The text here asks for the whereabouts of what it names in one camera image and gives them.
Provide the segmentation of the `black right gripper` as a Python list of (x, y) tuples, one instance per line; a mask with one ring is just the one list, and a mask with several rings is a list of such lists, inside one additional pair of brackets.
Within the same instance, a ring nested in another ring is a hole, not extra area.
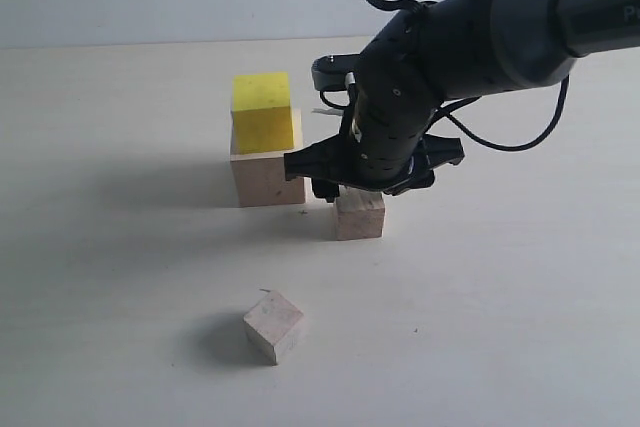
[(346, 136), (285, 153), (284, 178), (311, 180), (317, 199), (333, 203), (340, 187), (385, 187), (386, 195), (426, 189), (435, 170), (465, 157), (459, 138), (424, 134), (443, 98), (421, 71), (426, 11), (401, 11), (359, 53), (357, 99)]

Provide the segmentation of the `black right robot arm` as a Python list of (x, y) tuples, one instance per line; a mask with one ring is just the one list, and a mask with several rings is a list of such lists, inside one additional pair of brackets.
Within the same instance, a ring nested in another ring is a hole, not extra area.
[(430, 134), (483, 97), (559, 85), (575, 62), (639, 43), (639, 0), (366, 0), (389, 23), (359, 53), (313, 63), (320, 95), (344, 92), (336, 135), (287, 153), (287, 179), (315, 197), (341, 187), (397, 196), (463, 160), (457, 138)]

